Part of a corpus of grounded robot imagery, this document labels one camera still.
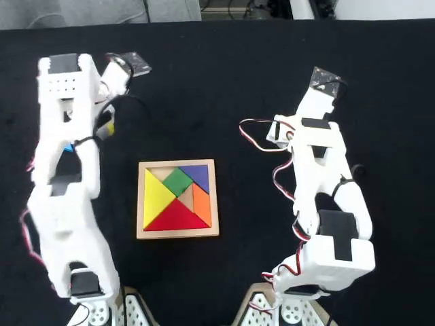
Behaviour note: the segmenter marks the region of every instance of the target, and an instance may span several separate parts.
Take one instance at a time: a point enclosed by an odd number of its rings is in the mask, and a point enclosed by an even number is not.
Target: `yellow triangle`
[[[175,195],[166,188],[149,170],[145,169],[145,197],[143,202],[143,228],[161,213],[175,199]]]

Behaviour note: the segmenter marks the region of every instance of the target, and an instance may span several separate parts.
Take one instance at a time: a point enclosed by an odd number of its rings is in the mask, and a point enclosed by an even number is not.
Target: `wooden frame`
[[[165,168],[191,165],[207,165],[209,172],[209,196],[211,209],[211,228],[191,229],[191,230],[167,230],[167,231],[144,231],[143,230],[143,205],[145,197],[145,169],[146,168]],[[181,161],[157,161],[140,162],[137,180],[137,220],[136,238],[137,239],[163,239],[163,238],[189,238],[197,236],[218,236],[219,217],[218,199],[216,196],[216,176],[214,160],[181,160]]]

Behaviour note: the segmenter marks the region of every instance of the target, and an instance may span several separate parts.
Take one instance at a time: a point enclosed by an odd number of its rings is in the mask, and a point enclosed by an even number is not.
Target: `beige triangle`
[[[163,182],[172,173],[172,171],[175,170],[175,168],[171,166],[165,166],[162,168],[149,168],[148,170],[157,178],[157,180]]]
[[[177,199],[193,212],[193,184],[184,190],[184,193],[179,195]]]

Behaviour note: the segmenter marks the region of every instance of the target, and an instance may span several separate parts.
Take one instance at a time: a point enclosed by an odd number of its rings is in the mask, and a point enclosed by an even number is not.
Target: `table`
[[[133,81],[102,146],[93,202],[122,281],[139,290],[161,325],[228,325],[248,287],[291,255],[289,202],[273,187],[285,153],[262,153],[238,131],[246,117],[292,114],[313,66],[349,84],[332,119],[370,210],[376,270],[358,279],[334,313],[340,325],[427,322],[434,268],[435,20],[391,22],[191,22],[0,33],[0,324],[65,325],[74,307],[57,298],[26,252],[18,216],[31,190],[25,168],[38,140],[37,60],[138,51],[154,68]],[[262,139],[267,127],[249,129]],[[214,158],[221,235],[135,240],[137,163]],[[294,187],[292,171],[280,176]],[[334,298],[324,300],[331,308]]]

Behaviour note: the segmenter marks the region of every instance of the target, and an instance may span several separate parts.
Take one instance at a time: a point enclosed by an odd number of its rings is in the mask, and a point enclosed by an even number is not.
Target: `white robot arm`
[[[370,215],[361,189],[352,179],[338,124],[326,118],[334,109],[341,84],[345,82],[340,77],[315,68],[296,114],[276,115],[271,120],[266,139],[292,155],[288,163],[274,170],[274,183],[294,202],[292,229],[301,239],[295,255],[285,258],[272,272],[262,273],[275,291],[277,304],[273,308],[283,300],[315,300],[343,290],[375,268]],[[275,180],[277,172],[291,164],[297,184],[294,196]],[[318,193],[331,196],[341,211],[318,209]]]
[[[127,56],[135,63],[134,71],[129,60],[112,54],[102,76],[89,54],[39,61],[40,131],[28,208],[57,294],[70,297],[73,304],[99,302],[103,309],[114,307],[120,281],[91,204],[100,192],[99,148],[94,140],[113,133],[111,103],[128,92],[133,73],[150,71],[138,54]],[[81,171],[56,175],[64,148],[71,144]],[[75,262],[86,268],[71,271]]]

